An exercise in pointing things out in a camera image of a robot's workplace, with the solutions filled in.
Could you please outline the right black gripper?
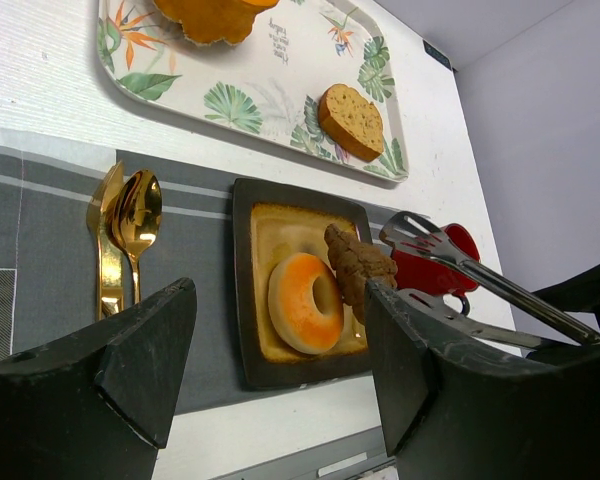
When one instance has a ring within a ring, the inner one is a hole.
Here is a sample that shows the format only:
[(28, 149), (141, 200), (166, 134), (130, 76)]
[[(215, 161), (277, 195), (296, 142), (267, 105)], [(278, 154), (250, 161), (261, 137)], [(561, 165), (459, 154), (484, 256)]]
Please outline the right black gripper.
[[(593, 314), (600, 328), (600, 264), (564, 282), (537, 290), (534, 294), (564, 312)], [(546, 347), (528, 353), (526, 358), (529, 360), (600, 358), (600, 345)]]

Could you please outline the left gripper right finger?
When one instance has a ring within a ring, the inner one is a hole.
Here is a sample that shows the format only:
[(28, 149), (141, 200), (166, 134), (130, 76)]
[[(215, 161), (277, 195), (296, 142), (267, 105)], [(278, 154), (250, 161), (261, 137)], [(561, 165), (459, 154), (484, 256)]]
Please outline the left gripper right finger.
[(402, 479), (600, 479), (600, 345), (523, 358), (369, 282), (366, 335)]

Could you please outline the bread slice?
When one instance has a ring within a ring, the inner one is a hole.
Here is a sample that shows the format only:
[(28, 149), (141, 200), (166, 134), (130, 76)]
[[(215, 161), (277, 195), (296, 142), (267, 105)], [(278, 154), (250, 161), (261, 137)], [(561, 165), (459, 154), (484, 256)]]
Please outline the bread slice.
[(384, 152), (381, 114), (353, 87), (330, 86), (320, 99), (318, 122), (337, 145), (363, 161), (371, 162)]

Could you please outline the glazed bagel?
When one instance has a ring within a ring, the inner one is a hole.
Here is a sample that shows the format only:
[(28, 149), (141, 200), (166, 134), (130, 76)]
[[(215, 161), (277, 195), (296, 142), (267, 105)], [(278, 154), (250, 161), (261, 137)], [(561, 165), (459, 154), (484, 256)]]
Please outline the glazed bagel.
[(272, 271), (269, 316), (293, 349), (319, 355), (332, 349), (344, 328), (341, 293), (331, 269), (317, 256), (295, 253)]

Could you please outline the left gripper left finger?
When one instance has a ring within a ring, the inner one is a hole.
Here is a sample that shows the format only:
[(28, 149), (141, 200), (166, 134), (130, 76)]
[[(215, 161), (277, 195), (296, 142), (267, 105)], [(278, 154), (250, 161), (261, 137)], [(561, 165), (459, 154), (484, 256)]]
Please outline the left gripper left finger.
[(197, 312), (181, 278), (0, 362), (0, 479), (149, 479), (171, 430)]

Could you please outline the metal serving tongs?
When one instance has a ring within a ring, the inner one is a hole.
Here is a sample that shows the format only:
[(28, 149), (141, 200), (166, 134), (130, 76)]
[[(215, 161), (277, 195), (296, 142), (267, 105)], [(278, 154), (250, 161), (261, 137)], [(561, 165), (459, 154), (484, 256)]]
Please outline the metal serving tongs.
[(440, 227), (410, 211), (392, 216), (380, 240), (404, 253), (428, 259), (475, 281), (580, 345), (599, 345), (600, 334), (460, 250)]

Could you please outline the brown croissant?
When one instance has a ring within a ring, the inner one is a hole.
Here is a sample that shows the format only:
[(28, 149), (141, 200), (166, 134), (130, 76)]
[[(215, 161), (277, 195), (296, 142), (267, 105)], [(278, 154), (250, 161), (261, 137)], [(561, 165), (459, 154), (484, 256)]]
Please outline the brown croissant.
[(378, 247), (361, 242), (354, 234), (341, 230), (336, 224), (326, 227), (324, 240), (342, 299), (352, 308), (357, 321), (365, 325), (366, 281), (376, 279), (396, 290), (397, 264)]

